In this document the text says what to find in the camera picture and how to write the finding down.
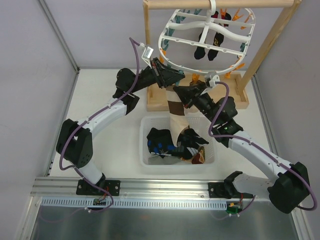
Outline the white plastic sock hanger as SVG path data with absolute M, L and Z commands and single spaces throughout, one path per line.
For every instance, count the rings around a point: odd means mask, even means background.
M 250 8 L 240 9 L 243 17 L 236 21 L 232 21 L 234 14 L 229 14 L 227 9 L 217 9 L 216 6 L 210 7 L 205 13 L 201 9 L 176 9 L 159 35 L 160 57 L 169 66 L 185 72 L 199 75 L 210 71 L 208 67 L 197 69 L 175 63 L 168 57 L 169 48 L 167 51 L 161 48 L 161 41 L 167 39 L 168 47 L 170 44 L 193 47 L 193 57 L 196 60 L 207 57 L 209 61 L 213 61 L 222 54 L 234 56 L 235 63 L 218 70 L 220 75 L 227 76 L 243 68 L 256 26 L 256 16 Z M 168 28 L 175 29 L 172 36 L 167 36 Z

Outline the beige brown patterned sock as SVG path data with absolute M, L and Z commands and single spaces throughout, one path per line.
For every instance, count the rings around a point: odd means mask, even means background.
M 196 107 L 201 94 L 203 91 L 203 87 L 200 84 L 188 86 L 185 90 L 185 103 L 184 106 L 187 109 L 191 109 L 192 107 Z

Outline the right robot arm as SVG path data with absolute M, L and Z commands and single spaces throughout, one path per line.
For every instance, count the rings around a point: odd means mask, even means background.
M 210 137 L 246 158 L 265 175 L 261 178 L 233 172 L 224 180 L 224 191 L 229 198 L 240 193 L 252 194 L 269 199 L 279 211 L 288 214 L 299 208 L 308 196 L 315 196 L 305 165 L 293 164 L 266 150 L 236 123 L 234 117 L 238 112 L 229 94 L 214 102 L 202 83 L 175 86 L 173 90 L 186 109 L 196 107 L 211 122 Z

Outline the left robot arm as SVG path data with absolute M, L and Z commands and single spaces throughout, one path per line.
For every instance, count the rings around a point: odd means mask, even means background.
M 105 107 L 81 120 L 67 119 L 63 122 L 56 152 L 62 160 L 71 163 L 71 167 L 89 182 L 87 188 L 94 195 L 105 190 L 105 175 L 95 166 L 93 157 L 93 139 L 115 120 L 128 115 L 138 104 L 139 97 L 134 93 L 157 84 L 159 88 L 174 85 L 185 78 L 181 70 L 168 67 L 158 58 L 151 65 L 134 73 L 122 68 L 116 75 L 116 91 Z

